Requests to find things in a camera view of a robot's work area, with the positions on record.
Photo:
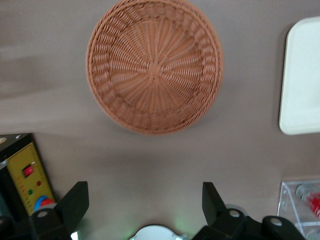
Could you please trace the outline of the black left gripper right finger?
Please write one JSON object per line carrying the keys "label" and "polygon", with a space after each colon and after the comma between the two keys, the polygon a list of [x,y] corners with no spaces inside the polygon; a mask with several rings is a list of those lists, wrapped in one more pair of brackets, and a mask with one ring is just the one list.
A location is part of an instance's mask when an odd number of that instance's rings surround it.
{"label": "black left gripper right finger", "polygon": [[262,222],[241,210],[226,207],[211,182],[202,185],[202,211],[205,225],[194,240],[303,240],[304,236],[286,218],[266,216]]}

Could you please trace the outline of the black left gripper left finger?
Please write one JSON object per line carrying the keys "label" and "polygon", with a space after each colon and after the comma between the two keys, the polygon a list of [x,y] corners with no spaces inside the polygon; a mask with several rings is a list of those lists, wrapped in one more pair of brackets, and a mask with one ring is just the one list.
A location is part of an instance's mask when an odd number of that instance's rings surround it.
{"label": "black left gripper left finger", "polygon": [[14,222],[0,217],[2,240],[70,240],[89,208],[87,181],[77,182],[58,202],[40,206],[31,216]]}

